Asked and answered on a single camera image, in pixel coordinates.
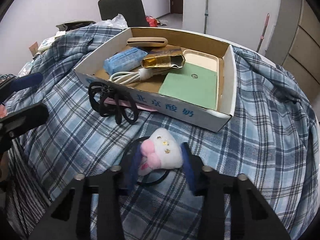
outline white charging cable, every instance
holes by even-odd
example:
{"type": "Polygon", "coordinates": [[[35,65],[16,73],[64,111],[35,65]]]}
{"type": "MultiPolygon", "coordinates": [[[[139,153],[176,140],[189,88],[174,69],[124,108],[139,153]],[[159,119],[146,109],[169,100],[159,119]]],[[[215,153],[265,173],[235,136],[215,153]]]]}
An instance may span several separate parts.
{"type": "Polygon", "coordinates": [[[147,80],[155,75],[166,75],[171,68],[141,68],[138,72],[117,72],[110,76],[109,81],[120,85],[147,80]]]}

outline cardboard box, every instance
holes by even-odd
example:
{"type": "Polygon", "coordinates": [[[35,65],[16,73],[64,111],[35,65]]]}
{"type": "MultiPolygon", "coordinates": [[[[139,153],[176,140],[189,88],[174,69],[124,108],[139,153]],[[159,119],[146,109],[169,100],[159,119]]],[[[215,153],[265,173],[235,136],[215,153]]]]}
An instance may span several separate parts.
{"type": "Polygon", "coordinates": [[[32,44],[32,45],[29,47],[29,50],[30,50],[30,52],[31,52],[31,54],[32,54],[33,57],[35,56],[35,54],[37,54],[38,48],[39,48],[38,42],[35,42],[34,44],[32,44]]]}
{"type": "Polygon", "coordinates": [[[232,46],[208,35],[165,28],[134,27],[111,38],[73,69],[85,85],[93,81],[103,82],[117,90],[130,92],[137,103],[156,108],[158,112],[185,122],[217,132],[230,120],[236,104],[236,62],[232,46]],[[193,49],[219,58],[219,100],[217,111],[205,109],[176,98],[158,94],[164,76],[153,76],[144,82],[119,85],[108,81],[103,69],[104,60],[126,49],[132,37],[163,37],[169,45],[193,49]]]}

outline white wall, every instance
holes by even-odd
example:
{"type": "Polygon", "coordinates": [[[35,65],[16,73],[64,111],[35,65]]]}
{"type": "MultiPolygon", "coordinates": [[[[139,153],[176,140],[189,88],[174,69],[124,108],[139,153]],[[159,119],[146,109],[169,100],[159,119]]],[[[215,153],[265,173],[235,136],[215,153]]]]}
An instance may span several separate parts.
{"type": "MultiPolygon", "coordinates": [[[[14,0],[0,22],[0,74],[17,74],[32,60],[29,47],[72,20],[100,21],[99,0],[14,0]]],[[[142,0],[145,13],[159,17],[170,12],[170,0],[142,0]]]]}
{"type": "MultiPolygon", "coordinates": [[[[279,8],[280,0],[209,0],[207,34],[256,50],[269,13],[268,28],[259,51],[264,55],[279,8]]],[[[203,33],[204,11],[205,0],[184,0],[183,28],[203,33]]]]}

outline metal screw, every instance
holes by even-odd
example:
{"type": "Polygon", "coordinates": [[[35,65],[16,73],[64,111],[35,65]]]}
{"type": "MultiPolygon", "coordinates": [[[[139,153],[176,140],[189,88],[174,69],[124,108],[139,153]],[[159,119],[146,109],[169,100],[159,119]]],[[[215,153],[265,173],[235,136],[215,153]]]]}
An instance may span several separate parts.
{"type": "Polygon", "coordinates": [[[9,136],[10,136],[10,138],[14,138],[15,137],[15,134],[14,134],[14,132],[9,132],[9,136]]]}
{"type": "Polygon", "coordinates": [[[202,166],[202,170],[205,172],[210,172],[210,171],[213,171],[213,168],[210,166],[202,166]]]}
{"type": "Polygon", "coordinates": [[[120,165],[113,165],[111,168],[110,168],[111,171],[119,171],[121,170],[121,166],[120,165]]]}
{"type": "Polygon", "coordinates": [[[243,174],[243,173],[238,174],[237,178],[238,178],[239,180],[242,180],[242,181],[248,179],[248,177],[247,177],[245,174],[243,174]]]}
{"type": "Polygon", "coordinates": [[[83,173],[78,173],[75,176],[76,180],[83,180],[85,178],[85,175],[83,173]]]}

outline red bag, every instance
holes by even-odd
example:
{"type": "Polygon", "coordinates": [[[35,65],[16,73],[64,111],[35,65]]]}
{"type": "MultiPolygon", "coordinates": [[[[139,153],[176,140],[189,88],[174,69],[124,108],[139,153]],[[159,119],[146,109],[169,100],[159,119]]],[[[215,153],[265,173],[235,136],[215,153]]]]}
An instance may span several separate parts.
{"type": "Polygon", "coordinates": [[[158,27],[157,20],[151,16],[146,16],[147,22],[149,23],[150,27],[158,27]]]}

